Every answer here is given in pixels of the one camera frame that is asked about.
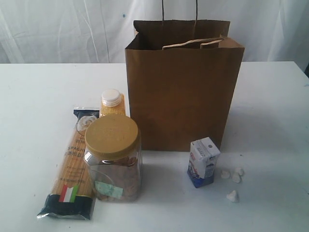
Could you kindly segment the yellow grain bottle white cap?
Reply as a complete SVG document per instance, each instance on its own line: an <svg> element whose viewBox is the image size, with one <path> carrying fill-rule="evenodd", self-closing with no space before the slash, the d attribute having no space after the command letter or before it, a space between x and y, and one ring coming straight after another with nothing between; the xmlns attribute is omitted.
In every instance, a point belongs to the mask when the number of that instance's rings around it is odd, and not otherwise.
<svg viewBox="0 0 309 232"><path fill-rule="evenodd" d="M126 115L125 97L116 89L107 89L101 95L99 117Z"/></svg>

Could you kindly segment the spaghetti packet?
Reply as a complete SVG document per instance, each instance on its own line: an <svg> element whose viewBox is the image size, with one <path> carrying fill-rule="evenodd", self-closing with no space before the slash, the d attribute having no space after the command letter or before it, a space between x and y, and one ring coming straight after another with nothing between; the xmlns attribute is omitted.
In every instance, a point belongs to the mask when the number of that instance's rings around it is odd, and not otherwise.
<svg viewBox="0 0 309 232"><path fill-rule="evenodd" d="M37 218L90 220L95 205L92 182L84 161L85 132L99 118L99 110L75 108L77 117L72 138L50 194Z"/></svg>

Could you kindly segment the small milk carton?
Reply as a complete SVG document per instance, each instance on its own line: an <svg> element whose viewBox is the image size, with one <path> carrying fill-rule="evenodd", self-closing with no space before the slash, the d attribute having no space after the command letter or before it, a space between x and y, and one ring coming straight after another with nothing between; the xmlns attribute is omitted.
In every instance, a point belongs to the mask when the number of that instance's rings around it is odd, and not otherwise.
<svg viewBox="0 0 309 232"><path fill-rule="evenodd" d="M195 188L214 182L214 170L220 154L210 137L191 142L187 173Z"/></svg>

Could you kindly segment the brown paper bag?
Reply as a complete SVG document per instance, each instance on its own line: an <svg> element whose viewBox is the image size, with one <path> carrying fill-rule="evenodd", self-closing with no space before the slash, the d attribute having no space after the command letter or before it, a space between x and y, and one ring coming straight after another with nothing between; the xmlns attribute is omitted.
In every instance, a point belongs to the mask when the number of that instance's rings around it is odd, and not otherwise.
<svg viewBox="0 0 309 232"><path fill-rule="evenodd" d="M130 115L142 148L188 151L210 137L220 146L244 54L220 20L135 20L126 47Z"/></svg>

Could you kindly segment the clear nut jar yellow lid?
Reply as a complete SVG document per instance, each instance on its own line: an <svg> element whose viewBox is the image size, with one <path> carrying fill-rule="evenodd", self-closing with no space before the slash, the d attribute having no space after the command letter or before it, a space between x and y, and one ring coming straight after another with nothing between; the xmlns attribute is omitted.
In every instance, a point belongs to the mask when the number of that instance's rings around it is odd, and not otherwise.
<svg viewBox="0 0 309 232"><path fill-rule="evenodd" d="M141 134L125 115L95 120L85 133L84 161L95 196L101 201L131 202L141 187Z"/></svg>

